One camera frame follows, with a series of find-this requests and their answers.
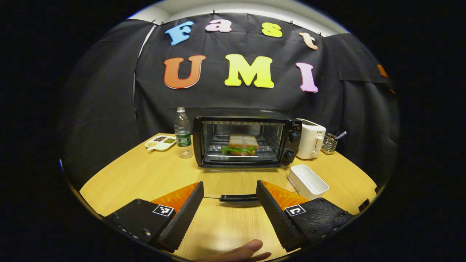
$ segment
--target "wooden table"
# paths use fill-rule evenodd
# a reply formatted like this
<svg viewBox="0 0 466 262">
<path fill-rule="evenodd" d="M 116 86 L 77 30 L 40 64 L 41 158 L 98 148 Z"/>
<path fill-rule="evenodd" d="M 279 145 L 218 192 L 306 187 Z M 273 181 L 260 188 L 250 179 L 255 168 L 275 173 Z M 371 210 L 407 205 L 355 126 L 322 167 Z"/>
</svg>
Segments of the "wooden table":
<svg viewBox="0 0 466 262">
<path fill-rule="evenodd" d="M 164 152 L 148 151 L 145 142 L 99 171 L 80 193 L 97 213 L 106 216 L 136 198 L 151 201 L 203 181 L 205 197 L 175 251 L 175 255 L 191 260 L 229 251 L 252 239 L 264 242 L 257 254 L 269 251 L 269 259 L 288 254 L 261 206 L 232 207 L 218 197 L 255 193 L 258 179 L 295 191 L 287 179 L 291 166 L 309 166 L 329 185 L 323 197 L 351 214 L 358 213 L 366 199 L 372 201 L 376 196 L 372 179 L 338 152 L 321 152 L 312 160 L 295 158 L 290 166 L 282 168 L 226 171 L 198 167 L 194 156 L 181 159 L 176 145 Z"/>
</svg>

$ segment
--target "toaster oven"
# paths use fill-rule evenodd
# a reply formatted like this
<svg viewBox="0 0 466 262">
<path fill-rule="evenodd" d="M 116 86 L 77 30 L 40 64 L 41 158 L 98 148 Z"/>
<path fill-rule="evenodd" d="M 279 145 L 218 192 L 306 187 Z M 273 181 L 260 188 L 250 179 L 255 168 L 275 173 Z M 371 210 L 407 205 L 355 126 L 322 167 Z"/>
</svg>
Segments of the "toaster oven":
<svg viewBox="0 0 466 262">
<path fill-rule="evenodd" d="M 200 167 L 280 167 L 291 164 L 298 152 L 301 120 L 270 110 L 215 109 L 203 114 L 195 117 L 192 132 Z M 245 140 L 249 144 L 238 142 Z"/>
</svg>

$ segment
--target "white plastic container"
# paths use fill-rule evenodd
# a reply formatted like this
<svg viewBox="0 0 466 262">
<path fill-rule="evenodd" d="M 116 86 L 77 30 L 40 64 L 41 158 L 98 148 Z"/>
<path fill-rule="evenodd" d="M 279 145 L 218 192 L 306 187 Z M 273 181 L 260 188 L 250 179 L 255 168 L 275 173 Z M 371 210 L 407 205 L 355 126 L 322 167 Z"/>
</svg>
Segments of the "white plastic container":
<svg viewBox="0 0 466 262">
<path fill-rule="evenodd" d="M 295 165 L 291 167 L 288 180 L 298 190 L 298 194 L 313 200 L 321 197 L 329 186 L 307 165 Z"/>
</svg>

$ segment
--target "black handle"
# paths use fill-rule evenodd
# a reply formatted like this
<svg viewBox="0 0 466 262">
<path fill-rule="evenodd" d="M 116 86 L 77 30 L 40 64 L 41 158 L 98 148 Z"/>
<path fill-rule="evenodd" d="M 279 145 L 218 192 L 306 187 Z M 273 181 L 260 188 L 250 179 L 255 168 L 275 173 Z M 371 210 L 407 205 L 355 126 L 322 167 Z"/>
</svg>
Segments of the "black handle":
<svg viewBox="0 0 466 262">
<path fill-rule="evenodd" d="M 258 201 L 259 199 L 255 194 L 251 195 L 222 195 L 220 201 L 222 202 L 245 202 L 245 201 Z"/>
</svg>

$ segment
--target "oven knob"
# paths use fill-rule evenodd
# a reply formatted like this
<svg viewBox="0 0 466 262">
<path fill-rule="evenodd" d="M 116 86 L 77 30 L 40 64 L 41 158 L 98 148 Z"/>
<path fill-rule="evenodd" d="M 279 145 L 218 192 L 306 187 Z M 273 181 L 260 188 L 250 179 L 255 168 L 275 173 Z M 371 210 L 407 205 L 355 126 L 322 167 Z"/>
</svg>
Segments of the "oven knob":
<svg viewBox="0 0 466 262">
<path fill-rule="evenodd" d="M 293 132 L 290 134 L 289 138 L 292 143 L 295 143 L 295 142 L 299 142 L 299 139 L 301 138 L 301 136 L 299 135 L 298 132 Z"/>
<path fill-rule="evenodd" d="M 287 162 L 291 163 L 293 162 L 293 160 L 295 159 L 295 152 L 293 151 L 286 151 L 284 154 L 283 154 L 283 159 L 286 160 Z"/>
</svg>

